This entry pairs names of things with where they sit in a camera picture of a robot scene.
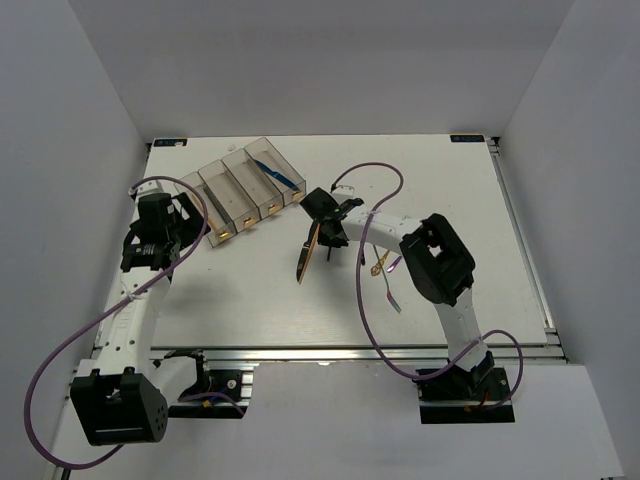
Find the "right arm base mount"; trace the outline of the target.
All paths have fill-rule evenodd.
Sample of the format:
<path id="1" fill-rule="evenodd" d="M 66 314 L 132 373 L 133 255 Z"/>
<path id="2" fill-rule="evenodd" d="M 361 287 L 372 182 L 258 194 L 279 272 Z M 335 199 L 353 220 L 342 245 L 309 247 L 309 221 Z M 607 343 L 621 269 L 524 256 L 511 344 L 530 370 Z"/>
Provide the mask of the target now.
<path id="1" fill-rule="evenodd" d="M 445 375 L 416 382 L 423 425 L 507 424 L 515 413 L 506 400 L 510 385 L 504 368 L 495 367 L 475 389 L 456 386 Z"/>

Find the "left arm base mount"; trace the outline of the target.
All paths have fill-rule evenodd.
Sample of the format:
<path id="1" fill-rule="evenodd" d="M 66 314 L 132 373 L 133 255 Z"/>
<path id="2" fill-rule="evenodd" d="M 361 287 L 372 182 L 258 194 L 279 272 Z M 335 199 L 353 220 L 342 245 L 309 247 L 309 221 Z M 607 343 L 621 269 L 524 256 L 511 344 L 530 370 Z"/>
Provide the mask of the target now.
<path id="1" fill-rule="evenodd" d="M 166 398 L 170 418 L 241 419 L 248 409 L 245 372 L 212 367 L 203 350 L 173 350 L 151 365 L 151 382 Z"/>

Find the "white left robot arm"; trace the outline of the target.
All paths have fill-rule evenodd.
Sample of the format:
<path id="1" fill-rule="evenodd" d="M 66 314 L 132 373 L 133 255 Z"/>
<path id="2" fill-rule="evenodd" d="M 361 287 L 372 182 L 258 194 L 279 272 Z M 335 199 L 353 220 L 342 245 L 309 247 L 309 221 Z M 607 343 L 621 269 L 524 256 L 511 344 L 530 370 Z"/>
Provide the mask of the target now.
<path id="1" fill-rule="evenodd" d="M 170 266 L 210 228 L 194 194 L 147 192 L 123 242 L 120 295 L 125 306 L 89 374 L 77 376 L 70 396 L 93 446 L 154 443 L 165 434 L 169 408 L 184 393 L 199 399 L 211 387 L 198 350 L 152 359 L 160 307 L 172 281 Z"/>

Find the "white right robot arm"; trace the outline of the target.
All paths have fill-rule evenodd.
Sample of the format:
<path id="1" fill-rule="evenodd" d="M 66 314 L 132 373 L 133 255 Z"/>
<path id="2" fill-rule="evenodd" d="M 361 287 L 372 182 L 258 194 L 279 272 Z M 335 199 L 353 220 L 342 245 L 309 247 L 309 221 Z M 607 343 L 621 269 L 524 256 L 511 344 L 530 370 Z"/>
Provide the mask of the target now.
<path id="1" fill-rule="evenodd" d="M 342 248 L 364 242 L 401 256 L 418 293 L 436 309 L 453 364 L 453 390 L 466 399 L 484 391 L 494 360 L 481 339 L 472 302 L 475 261 L 449 221 L 440 214 L 416 220 L 372 210 L 350 187 L 344 193 L 317 188 L 301 206 L 312 226 L 296 279 L 303 279 L 316 245 Z"/>

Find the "rainbow gold spoon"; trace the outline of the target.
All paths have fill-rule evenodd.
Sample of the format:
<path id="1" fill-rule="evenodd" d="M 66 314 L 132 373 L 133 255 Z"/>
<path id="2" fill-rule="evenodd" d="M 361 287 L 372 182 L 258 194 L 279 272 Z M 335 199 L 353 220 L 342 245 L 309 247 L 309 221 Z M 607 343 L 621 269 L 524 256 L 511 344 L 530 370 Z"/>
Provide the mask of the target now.
<path id="1" fill-rule="evenodd" d="M 387 272 L 392 272 L 397 266 L 398 264 L 403 260 L 402 256 L 398 256 L 387 268 Z"/>

